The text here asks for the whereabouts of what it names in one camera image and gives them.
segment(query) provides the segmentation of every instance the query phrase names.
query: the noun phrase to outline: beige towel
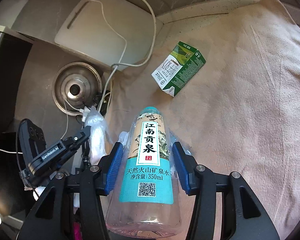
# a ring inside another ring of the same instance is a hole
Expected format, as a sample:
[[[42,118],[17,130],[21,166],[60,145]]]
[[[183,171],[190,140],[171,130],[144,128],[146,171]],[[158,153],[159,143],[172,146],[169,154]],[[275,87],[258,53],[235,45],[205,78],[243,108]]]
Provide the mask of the beige towel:
[[[199,49],[207,63],[172,98],[151,73],[179,40]],[[300,28],[279,0],[170,37],[145,67],[117,73],[107,116],[114,140],[146,106],[162,111],[198,163],[241,173],[281,239],[292,231],[300,219]],[[183,232],[173,239],[184,240],[194,197],[180,192],[180,198]]]

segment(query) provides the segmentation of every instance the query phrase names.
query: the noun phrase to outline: power cord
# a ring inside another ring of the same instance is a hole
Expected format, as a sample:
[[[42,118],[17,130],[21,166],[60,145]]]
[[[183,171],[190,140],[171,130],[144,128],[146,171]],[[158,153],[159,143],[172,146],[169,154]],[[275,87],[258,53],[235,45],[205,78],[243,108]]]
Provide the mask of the power cord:
[[[112,64],[111,68],[114,67],[114,70],[112,71],[112,73],[110,74],[110,76],[109,76],[109,78],[108,78],[108,80],[106,82],[105,89],[104,89],[103,94],[102,94],[101,102],[103,102],[103,100],[105,98],[106,88],[108,87],[109,81],[111,80],[112,76],[114,75],[114,73],[118,69],[119,65],[130,66],[130,67],[140,67],[140,66],[146,64],[149,61],[149,59],[150,59],[150,57],[152,55],[152,51],[153,51],[153,47],[154,47],[154,43],[155,43],[155,36],[156,36],[156,33],[157,33],[157,22],[156,22],[155,15],[154,15],[154,12],[153,12],[150,4],[146,0],[142,0],[142,1],[148,6],[148,8],[149,8],[149,10],[151,12],[152,18],[153,18],[153,22],[154,22],[154,34],[153,34],[152,43],[151,43],[151,47],[150,47],[150,51],[149,51],[148,57],[146,58],[146,60],[143,63],[136,64],[136,65],[135,64],[128,64],[128,63],[121,63],[120,61],[119,61],[119,63]],[[102,106],[102,104],[99,105],[98,112],[100,112],[101,106]]]
[[[97,3],[100,3],[100,4],[101,4],[101,11],[102,11],[102,16],[103,16],[104,21],[106,22],[106,24],[108,25],[108,27],[109,27],[115,34],[117,34],[120,38],[122,38],[122,39],[124,40],[125,46],[124,46],[123,53],[122,53],[122,55],[121,55],[121,57],[120,57],[120,60],[119,60],[119,62],[120,62],[120,61],[122,60],[122,57],[123,57],[124,53],[126,52],[126,49],[127,49],[127,44],[128,44],[127,40],[126,40],[122,35],[120,35],[119,33],[117,33],[117,32],[115,31],[115,29],[112,28],[112,26],[111,26],[111,25],[108,23],[108,21],[106,20],[105,13],[104,13],[104,10],[103,10],[103,3],[102,3],[101,1],[99,1],[99,0],[89,0],[89,1],[97,2]]]
[[[109,108],[110,101],[112,98],[112,88],[113,88],[113,80],[111,80],[111,82],[110,82],[110,96],[109,96],[109,100],[108,100],[108,104],[107,104],[107,112],[108,112],[108,108]]]
[[[66,127],[66,131],[63,134],[63,136],[60,138],[60,140],[62,140],[62,138],[66,135],[67,131],[68,131],[68,124],[69,124],[69,115],[68,115],[68,110],[67,110],[67,106],[66,106],[66,102],[68,102],[67,100],[64,99],[63,103],[65,104],[65,110],[66,110],[66,116],[67,116],[67,127]]]
[[[16,152],[9,152],[9,151],[6,151],[6,150],[2,150],[0,149],[1,152],[4,152],[4,153],[16,153]]]
[[[111,80],[111,81],[110,81],[110,90],[112,90],[112,83],[113,83],[113,82],[112,82],[112,80]],[[99,105],[98,105],[98,106],[101,105],[101,107],[102,107],[103,104],[106,104],[106,105],[107,105],[107,106],[106,106],[106,112],[108,112],[109,102],[110,102],[110,100],[111,100],[111,95],[112,95],[112,94],[111,94],[111,91],[108,92],[108,93],[106,93],[106,94],[105,94],[105,97],[103,98],[103,101],[100,101],[100,102],[99,102]]]
[[[72,109],[80,111],[80,109],[73,107],[66,99],[63,99]]]

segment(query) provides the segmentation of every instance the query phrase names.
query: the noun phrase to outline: green object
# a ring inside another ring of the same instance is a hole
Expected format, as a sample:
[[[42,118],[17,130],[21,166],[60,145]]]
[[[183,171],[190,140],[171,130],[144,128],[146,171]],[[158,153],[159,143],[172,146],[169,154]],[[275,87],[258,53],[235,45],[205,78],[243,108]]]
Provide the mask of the green object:
[[[152,77],[165,93],[174,97],[205,63],[196,48],[179,41]]]

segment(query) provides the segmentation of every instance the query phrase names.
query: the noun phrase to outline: white plastic bag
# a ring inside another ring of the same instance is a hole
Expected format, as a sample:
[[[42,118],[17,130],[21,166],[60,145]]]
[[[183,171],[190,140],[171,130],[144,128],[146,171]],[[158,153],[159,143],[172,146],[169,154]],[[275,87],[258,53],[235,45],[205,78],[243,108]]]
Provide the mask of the white plastic bag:
[[[89,144],[90,144],[90,163],[98,164],[101,157],[106,155],[105,139],[107,123],[103,116],[93,106],[88,113],[84,126],[91,126]]]
[[[123,147],[125,147],[127,144],[128,137],[129,137],[129,133],[123,131],[119,134],[118,142],[122,143]]]

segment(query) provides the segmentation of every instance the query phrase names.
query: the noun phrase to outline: teal bottle cap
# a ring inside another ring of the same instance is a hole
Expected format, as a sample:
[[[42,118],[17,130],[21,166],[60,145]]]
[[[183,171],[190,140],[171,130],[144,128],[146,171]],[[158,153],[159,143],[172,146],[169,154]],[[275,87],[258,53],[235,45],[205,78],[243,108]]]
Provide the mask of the teal bottle cap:
[[[156,109],[156,108],[153,107],[153,106],[148,106],[148,107],[146,107],[144,110],[155,110],[155,111],[158,111],[158,109]]]

